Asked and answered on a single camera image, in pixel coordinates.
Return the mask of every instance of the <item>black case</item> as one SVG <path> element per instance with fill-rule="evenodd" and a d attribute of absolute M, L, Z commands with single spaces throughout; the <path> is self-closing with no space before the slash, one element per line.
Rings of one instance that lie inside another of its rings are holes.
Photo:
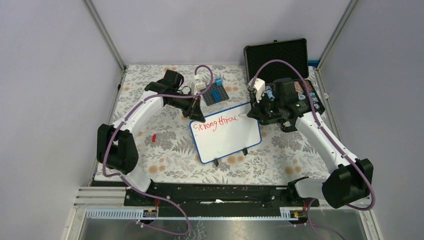
<path fill-rule="evenodd" d="M 264 63 L 274 59 L 288 62 L 299 71 L 303 78 L 309 77 L 307 41 L 305 38 L 301 38 L 244 47 L 247 82 L 253 78 Z M 278 62 L 266 66 L 260 72 L 258 78 L 264 80 L 267 84 L 283 78 L 299 79 L 293 70 Z"/>

